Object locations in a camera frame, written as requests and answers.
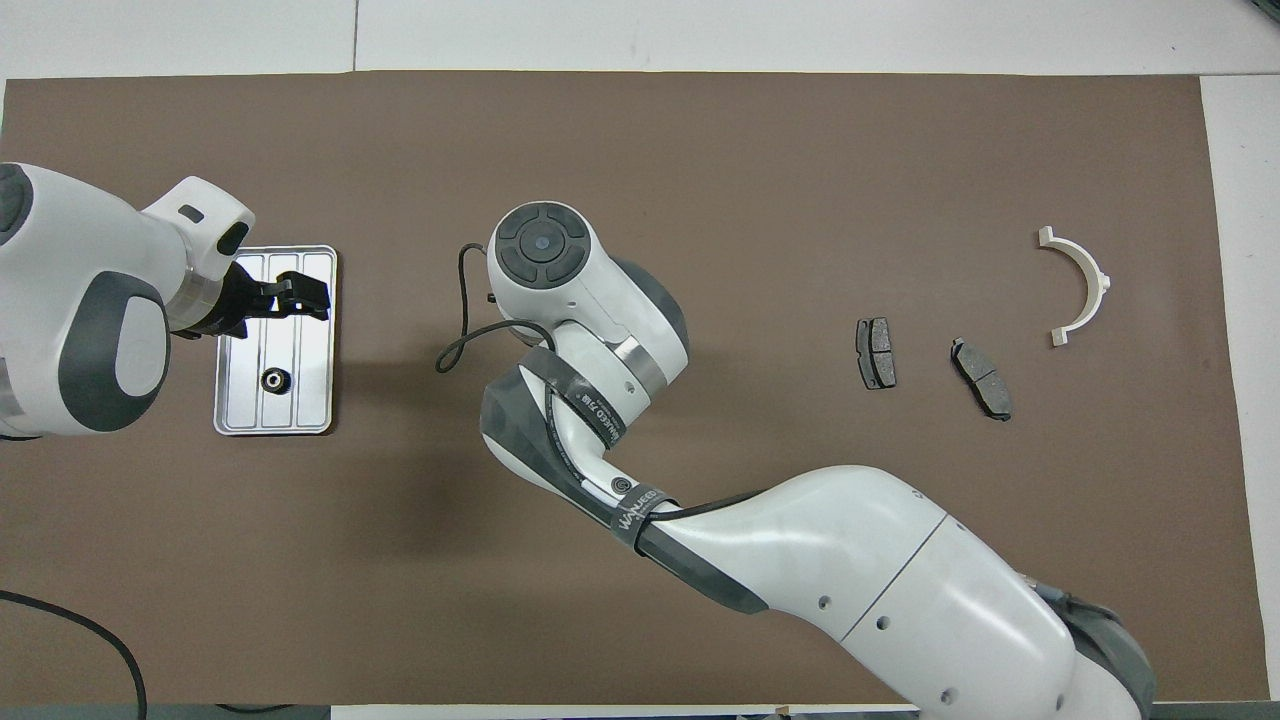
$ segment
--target circular button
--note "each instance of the circular button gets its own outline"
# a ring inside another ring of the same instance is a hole
[[[547,220],[527,223],[520,231],[520,251],[534,263],[550,263],[564,251],[564,231]]]

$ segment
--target brown mat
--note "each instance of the brown mat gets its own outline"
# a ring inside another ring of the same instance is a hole
[[[1194,78],[361,73],[12,81],[6,100],[3,159],[136,206],[198,174],[257,213],[251,245],[344,263],[330,436],[215,434],[214,343],[175,341],[134,427],[0,446],[0,587],[114,629],[155,701],[897,700],[818,630],[721,609],[489,456],[481,388],[522,348],[431,359],[457,333],[458,246],[536,199],[577,206],[689,318],[691,366],[618,466],[685,503],[888,469],[1123,614],[1161,700],[1266,697]],[[1043,224],[1115,283],[1060,348],[1084,283],[1037,249]],[[896,389],[858,377],[870,315]],[[1011,423],[950,368],[956,336],[996,361]],[[4,703],[132,697],[63,621],[0,609],[0,657]]]

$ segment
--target aluminum tray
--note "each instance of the aluminum tray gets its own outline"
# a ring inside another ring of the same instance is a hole
[[[338,318],[338,254],[328,245],[244,247],[236,256],[257,281],[297,270],[329,284],[329,319],[250,318],[244,340],[219,336],[214,429],[224,436],[319,434],[333,420],[334,327]],[[284,395],[262,389],[269,368],[292,375]]]

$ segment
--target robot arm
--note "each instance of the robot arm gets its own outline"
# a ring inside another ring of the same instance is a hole
[[[252,225],[200,178],[137,211],[52,170],[0,164],[0,437],[133,423],[164,382],[170,332],[243,337],[246,316],[326,316],[324,283],[257,283],[233,263]]]
[[[508,469],[712,600],[817,625],[922,717],[1147,716],[1149,666],[1114,616],[1038,593],[888,473],[824,468],[682,510],[605,461],[685,368],[689,338],[671,295],[605,255],[572,208],[512,210],[488,268],[502,314],[554,341],[485,388],[480,429]]]

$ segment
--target black cable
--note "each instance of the black cable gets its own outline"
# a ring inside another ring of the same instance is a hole
[[[293,707],[293,705],[266,705],[262,707],[241,707],[238,705],[223,705],[218,703],[215,707],[221,707],[228,712],[236,712],[238,715],[261,715],[264,712],[275,712],[276,710],[284,710],[285,707]]]
[[[124,644],[124,641],[115,637],[115,634],[111,633],[111,630],[108,630],[106,628],[99,625],[93,620],[90,620],[88,618],[78,612],[72,612],[70,610],[67,610],[65,607],[61,607],[59,605],[54,605],[52,602],[45,602],[42,600],[36,600],[33,597],[18,594],[15,592],[9,592],[9,591],[0,591],[0,600],[14,602],[17,605],[23,605],[26,607],[40,610],[42,612],[49,612],[50,615],[56,615],[58,618],[61,618],[64,620],[70,620],[72,623],[76,623],[77,625],[91,630],[93,634],[110,643],[111,647],[114,647],[115,651],[120,653],[120,657],[124,659],[124,664],[129,666],[129,675],[133,676],[133,692],[137,696],[137,702],[138,702],[138,720],[146,720],[147,689],[142,685],[142,669],[138,667],[138,661],[133,657],[133,653],[129,652],[129,646]]]
[[[497,323],[485,325],[479,331],[472,331],[460,337],[458,340],[451,342],[449,345],[445,345],[444,350],[442,350],[440,354],[435,356],[435,372],[448,373],[458,364],[457,357],[454,357],[453,363],[449,363],[448,365],[443,364],[444,357],[449,352],[457,350],[458,356],[461,356],[463,345],[471,342],[472,340],[483,334],[492,333],[493,331],[500,331],[502,328],[529,328],[536,332],[538,334],[543,336],[543,340],[547,341],[547,348],[550,350],[552,352],[556,352],[556,340],[552,337],[552,333],[547,332],[547,328],[539,325],[538,323],[530,323],[529,320],[499,320]]]
[[[463,245],[461,250],[458,250],[458,290],[462,291],[462,332],[458,333],[460,336],[466,336],[467,334],[467,325],[471,322],[471,315],[470,315],[470,311],[467,309],[467,274],[466,274],[466,269],[463,266],[463,260],[467,256],[467,250],[479,250],[481,255],[485,254],[484,246],[480,245],[479,242],[468,242],[468,243]],[[444,366],[443,370],[440,369],[440,360],[444,359],[444,354],[440,354],[440,357],[436,357],[436,360],[435,360],[435,372],[436,373],[448,373],[449,370],[452,370],[453,366],[458,364],[458,360],[462,360],[462,348],[463,348],[463,346],[466,346],[465,342],[462,345],[458,345],[458,347],[457,347],[458,352],[453,356],[452,360],[449,360],[448,365]]]
[[[719,510],[721,507],[728,507],[730,505],[737,505],[744,500],[750,500],[764,492],[763,489],[753,489],[740,495],[733,495],[722,500],[713,500],[710,502],[704,502],[701,505],[695,505],[692,507],[681,507],[680,510],[667,510],[666,512],[650,512],[645,520],[680,520],[681,518],[691,518],[694,515],[701,515],[703,512],[710,512],[712,510]]]

